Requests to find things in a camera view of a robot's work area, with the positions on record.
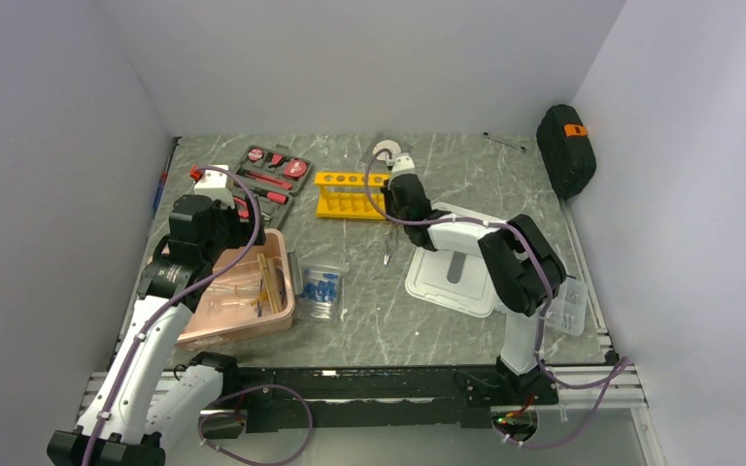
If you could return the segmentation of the yellow test tube rack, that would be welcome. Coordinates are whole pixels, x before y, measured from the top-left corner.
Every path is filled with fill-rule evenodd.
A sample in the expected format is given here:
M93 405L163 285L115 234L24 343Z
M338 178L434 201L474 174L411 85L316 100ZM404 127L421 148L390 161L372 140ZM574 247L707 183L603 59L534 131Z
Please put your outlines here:
M390 178L389 174L374 173L369 176L368 187L374 200L371 203L365 191L364 174L348 172L318 172L314 185L319 190L317 218L350 220L384 220L376 210L385 208L380 189Z

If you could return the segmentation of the bag of plastic pipettes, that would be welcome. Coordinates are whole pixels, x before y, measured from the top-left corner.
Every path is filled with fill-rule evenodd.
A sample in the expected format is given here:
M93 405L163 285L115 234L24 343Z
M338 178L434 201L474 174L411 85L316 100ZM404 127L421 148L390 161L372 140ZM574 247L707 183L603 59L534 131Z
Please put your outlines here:
M258 295L258 275L221 276L203 293L204 309L211 313L235 312L256 308L250 302Z

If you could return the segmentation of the wooden test tube clamp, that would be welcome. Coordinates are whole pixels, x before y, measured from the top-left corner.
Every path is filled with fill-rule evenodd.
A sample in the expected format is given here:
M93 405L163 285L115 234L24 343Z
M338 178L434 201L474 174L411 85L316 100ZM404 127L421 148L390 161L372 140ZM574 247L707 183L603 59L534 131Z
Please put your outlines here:
M283 288L280 286L277 267L274 260L272 258L268 258L263 253L259 253L257 255L257 260L266 286L266 294L268 302L271 306L271 310L274 314L278 314L283 308Z

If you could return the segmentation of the pink plastic bin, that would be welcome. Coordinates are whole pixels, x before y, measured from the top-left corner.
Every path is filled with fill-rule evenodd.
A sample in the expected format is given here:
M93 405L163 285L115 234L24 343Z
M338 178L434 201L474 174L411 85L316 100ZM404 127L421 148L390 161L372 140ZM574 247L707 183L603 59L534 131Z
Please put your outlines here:
M208 286L176 346L206 350L284 332L292 326L294 309L285 237L268 228L263 245L250 248Z

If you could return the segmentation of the yellow rubber tubing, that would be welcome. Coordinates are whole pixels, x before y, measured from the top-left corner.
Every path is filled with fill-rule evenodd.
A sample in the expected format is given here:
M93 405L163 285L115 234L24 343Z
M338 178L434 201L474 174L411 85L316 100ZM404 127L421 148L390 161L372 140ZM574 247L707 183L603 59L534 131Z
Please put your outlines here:
M256 298L255 298L255 299L253 299L253 300L252 300L252 301L250 302L250 305L251 305L252 307L256 308L257 310L260 310L260 309L261 309L261 305L262 305L262 303L263 303L263 302L265 302L265 301L267 301L267 300L268 300L268 296L267 296L267 294L266 294L265 292L260 292L260 293L259 293L259 294L258 294L258 295L256 296Z

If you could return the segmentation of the bag of blue caps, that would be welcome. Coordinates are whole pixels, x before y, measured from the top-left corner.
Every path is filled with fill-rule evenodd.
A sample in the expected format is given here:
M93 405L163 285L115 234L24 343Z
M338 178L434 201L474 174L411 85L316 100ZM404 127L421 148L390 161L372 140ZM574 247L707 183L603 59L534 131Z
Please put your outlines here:
M349 263L303 262L301 291L295 310L297 318L337 322L342 311L344 279L349 272Z

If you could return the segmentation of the blue safety glasses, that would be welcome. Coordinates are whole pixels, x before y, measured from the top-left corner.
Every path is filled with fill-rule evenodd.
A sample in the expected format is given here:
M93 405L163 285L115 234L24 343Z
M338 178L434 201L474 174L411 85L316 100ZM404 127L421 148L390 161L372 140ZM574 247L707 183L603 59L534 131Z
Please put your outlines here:
M282 306L283 306L282 310L283 310L284 307L285 307L284 274L283 274L283 271L279 267L277 267L277 270L278 270L278 278L279 278L279 281L280 281L280 286L283 288L283 290L282 290ZM264 283L264 280L263 280L262 276L260 277L260 280L259 280L258 294L260 292L265 292L266 293L266 286L265 286L265 283ZM268 300L262 303L261 309L260 310L256 310L256 313L257 313L258 316L269 316L271 314L274 314L272 312L272 310L271 310L271 306L270 306L270 303L268 302Z

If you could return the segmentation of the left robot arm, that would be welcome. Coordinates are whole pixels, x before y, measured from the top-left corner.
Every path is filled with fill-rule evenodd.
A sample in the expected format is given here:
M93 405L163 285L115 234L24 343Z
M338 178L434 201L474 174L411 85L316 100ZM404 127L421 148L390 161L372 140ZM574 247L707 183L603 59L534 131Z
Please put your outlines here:
M136 290L133 317L91 405L69 431L55 431L47 456L55 465L162 465L166 430L147 432L147 414L166 359L177 343L226 250L246 254L264 243L255 197L247 214L205 195L173 204L169 231L153 250Z

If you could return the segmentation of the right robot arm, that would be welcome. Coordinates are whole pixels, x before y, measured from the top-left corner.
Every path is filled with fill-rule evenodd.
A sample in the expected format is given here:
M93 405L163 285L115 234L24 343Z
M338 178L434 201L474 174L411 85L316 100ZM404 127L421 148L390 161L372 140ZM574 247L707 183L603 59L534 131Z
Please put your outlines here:
M496 377L502 399L519 403L534 388L531 372L541 365L543 314L559 294L566 269L530 216L482 219L434 209L415 174L384 182L386 219L402 226L413 245L432 253L453 252L482 260L495 296L508 310Z

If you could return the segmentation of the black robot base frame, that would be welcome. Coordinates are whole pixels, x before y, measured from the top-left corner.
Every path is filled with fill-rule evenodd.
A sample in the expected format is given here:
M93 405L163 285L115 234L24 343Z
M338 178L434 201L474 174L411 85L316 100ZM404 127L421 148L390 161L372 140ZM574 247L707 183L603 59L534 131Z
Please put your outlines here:
M489 428L501 411L555 406L555 385L493 364L242 367L211 412L237 414L250 433L287 428L456 424Z

